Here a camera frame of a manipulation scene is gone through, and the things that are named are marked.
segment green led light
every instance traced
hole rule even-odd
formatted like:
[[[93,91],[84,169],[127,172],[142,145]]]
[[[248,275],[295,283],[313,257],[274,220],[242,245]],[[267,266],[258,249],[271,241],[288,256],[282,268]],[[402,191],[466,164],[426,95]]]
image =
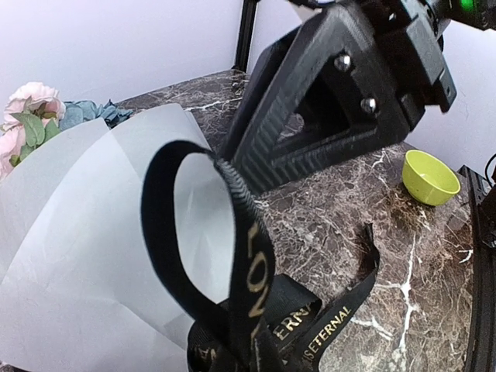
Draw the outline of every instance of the green led light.
[[[474,0],[460,0],[460,4],[465,12],[474,11]]]

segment small bowl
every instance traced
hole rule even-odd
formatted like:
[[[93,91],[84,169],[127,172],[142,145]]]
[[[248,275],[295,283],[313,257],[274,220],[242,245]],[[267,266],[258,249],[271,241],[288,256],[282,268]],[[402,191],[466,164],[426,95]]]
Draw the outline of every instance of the small bowl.
[[[427,205],[441,205],[460,192],[460,182],[441,160],[420,150],[409,150],[403,183],[411,196]]]

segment brown marble surface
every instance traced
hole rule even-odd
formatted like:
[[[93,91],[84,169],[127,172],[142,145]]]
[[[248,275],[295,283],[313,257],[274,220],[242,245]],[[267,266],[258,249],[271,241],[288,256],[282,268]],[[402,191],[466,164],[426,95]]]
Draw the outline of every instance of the brown marble surface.
[[[213,150],[227,134],[247,77],[227,71],[122,102],[141,111],[170,102],[191,111]],[[330,371],[463,369],[470,328],[472,260],[467,190],[431,208],[401,183],[409,146],[345,162],[267,193],[257,204],[276,247],[277,271],[325,301],[357,282],[365,222],[381,268],[370,297],[328,348]]]

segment metal screw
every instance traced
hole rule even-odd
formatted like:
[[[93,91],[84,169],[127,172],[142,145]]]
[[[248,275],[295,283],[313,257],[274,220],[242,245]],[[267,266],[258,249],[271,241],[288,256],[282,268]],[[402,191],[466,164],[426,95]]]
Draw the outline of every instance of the metal screw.
[[[374,98],[362,99],[360,106],[362,107],[363,112],[365,112],[368,115],[375,113],[375,111],[377,110],[377,102],[375,101]]]
[[[341,72],[347,72],[351,67],[351,57],[348,54],[340,54],[334,60],[334,66]]]

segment pink rose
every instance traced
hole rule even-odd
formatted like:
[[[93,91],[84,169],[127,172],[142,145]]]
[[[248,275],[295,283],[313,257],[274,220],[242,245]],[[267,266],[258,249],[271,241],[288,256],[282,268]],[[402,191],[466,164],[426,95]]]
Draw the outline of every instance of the pink rose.
[[[26,132],[23,126],[15,126],[0,137],[0,181],[12,172],[10,164],[12,155],[19,156],[21,147],[26,143]]]
[[[3,126],[4,130],[9,130],[14,126],[20,125],[20,122],[15,120],[10,114],[22,112],[28,109],[31,113],[37,110],[44,102],[46,102],[45,112],[53,112],[56,114],[56,124],[64,118],[65,104],[58,98],[59,91],[55,88],[47,87],[43,83],[30,82],[19,88],[13,95],[9,97],[9,103],[5,107]],[[31,102],[25,108],[28,99]],[[49,119],[43,119],[43,124],[46,125]]]

